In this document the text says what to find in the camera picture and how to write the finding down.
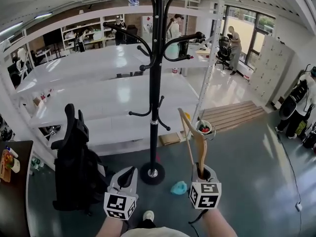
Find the dark wooden table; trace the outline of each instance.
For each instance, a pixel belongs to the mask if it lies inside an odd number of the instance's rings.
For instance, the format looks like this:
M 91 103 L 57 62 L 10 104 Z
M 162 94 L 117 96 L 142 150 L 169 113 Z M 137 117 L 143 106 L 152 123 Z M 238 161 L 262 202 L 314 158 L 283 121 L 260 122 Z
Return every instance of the dark wooden table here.
M 10 183 L 0 182 L 0 236 L 29 237 L 26 190 L 33 141 L 0 142 L 0 153 L 6 145 L 19 155 L 21 169 L 11 172 Z

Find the gray floor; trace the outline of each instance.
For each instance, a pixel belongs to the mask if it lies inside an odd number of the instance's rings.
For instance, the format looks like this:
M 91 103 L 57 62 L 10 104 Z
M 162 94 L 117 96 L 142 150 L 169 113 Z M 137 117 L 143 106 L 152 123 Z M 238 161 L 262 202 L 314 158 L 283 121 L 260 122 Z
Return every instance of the gray floor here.
M 219 208 L 241 237 L 296 237 L 300 230 L 299 201 L 292 170 L 277 140 L 272 113 L 235 129 L 221 132 L 208 142 L 205 163 L 213 168 L 222 182 Z M 302 198 L 302 237 L 316 236 L 316 167 L 314 153 L 300 145 L 299 139 L 281 139 L 291 158 Z M 140 168 L 149 160 L 149 152 L 141 151 L 102 157 L 114 171 L 127 166 Z M 186 195 L 176 196 L 170 188 L 177 181 L 190 184 L 191 167 L 185 143 L 158 148 L 158 160 L 165 167 L 166 179 L 158 186 L 138 182 L 139 200 L 130 220 L 131 227 L 142 213 L 155 212 L 157 226 L 174 228 L 195 237 L 188 221 L 198 212 L 191 208 Z M 57 212 L 51 201 L 55 197 L 53 172 L 45 169 L 30 177 L 29 199 L 32 221 L 38 227 L 37 237 L 93 237 L 105 218 L 103 205 L 94 205 L 92 217 L 82 212 Z M 206 236 L 201 222 L 200 236 Z

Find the tiled floor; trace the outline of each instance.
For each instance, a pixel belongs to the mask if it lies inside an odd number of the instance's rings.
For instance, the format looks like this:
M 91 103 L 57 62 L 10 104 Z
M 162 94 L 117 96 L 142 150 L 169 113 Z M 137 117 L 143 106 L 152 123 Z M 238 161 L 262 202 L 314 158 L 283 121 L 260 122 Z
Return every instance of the tiled floor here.
M 193 89 L 200 93 L 204 74 L 207 68 L 188 69 L 187 80 Z M 248 82 L 239 74 L 230 76 L 231 71 L 222 70 L 222 66 L 215 66 L 206 92 L 203 109 L 253 101 L 255 105 L 262 106 L 267 113 L 272 109 L 265 107 L 258 98 L 251 93 Z

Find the forearm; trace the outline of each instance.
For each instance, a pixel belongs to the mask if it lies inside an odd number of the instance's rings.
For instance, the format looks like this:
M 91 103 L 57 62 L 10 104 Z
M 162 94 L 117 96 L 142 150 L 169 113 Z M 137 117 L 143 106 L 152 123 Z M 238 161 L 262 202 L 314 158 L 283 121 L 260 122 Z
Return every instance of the forearm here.
M 218 209 L 211 209 L 203 215 L 209 237 L 236 237 L 233 228 L 227 223 Z
M 120 237 L 123 221 L 107 217 L 96 237 Z

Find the blue cloth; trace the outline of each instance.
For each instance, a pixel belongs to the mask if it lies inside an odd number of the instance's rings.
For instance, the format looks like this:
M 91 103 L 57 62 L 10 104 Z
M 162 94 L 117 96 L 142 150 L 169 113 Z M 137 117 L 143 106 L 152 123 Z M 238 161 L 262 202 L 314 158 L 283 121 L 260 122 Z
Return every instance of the blue cloth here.
M 187 192 L 188 186 L 184 181 L 177 182 L 171 188 L 171 193 L 175 195 L 183 195 Z

